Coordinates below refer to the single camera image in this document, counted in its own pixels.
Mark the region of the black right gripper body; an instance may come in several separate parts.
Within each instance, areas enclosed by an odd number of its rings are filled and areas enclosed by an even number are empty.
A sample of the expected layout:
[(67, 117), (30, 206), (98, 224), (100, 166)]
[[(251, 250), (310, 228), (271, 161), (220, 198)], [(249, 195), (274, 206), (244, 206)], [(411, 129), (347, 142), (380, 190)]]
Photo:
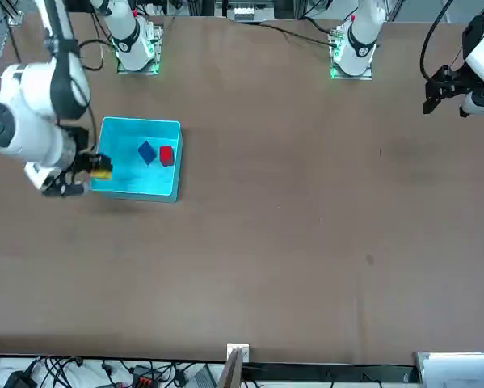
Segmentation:
[(92, 153), (87, 150), (89, 145), (89, 132), (84, 128), (66, 128), (65, 131), (76, 145), (74, 160), (66, 170), (73, 174), (78, 174), (83, 171), (90, 173)]

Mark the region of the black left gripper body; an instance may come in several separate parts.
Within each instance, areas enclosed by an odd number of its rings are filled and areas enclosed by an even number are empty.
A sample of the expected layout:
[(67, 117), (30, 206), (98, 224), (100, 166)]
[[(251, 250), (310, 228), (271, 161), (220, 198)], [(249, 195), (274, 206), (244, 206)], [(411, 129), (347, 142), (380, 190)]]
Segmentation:
[(470, 91), (470, 68), (461, 66), (452, 72), (452, 95), (466, 95)]

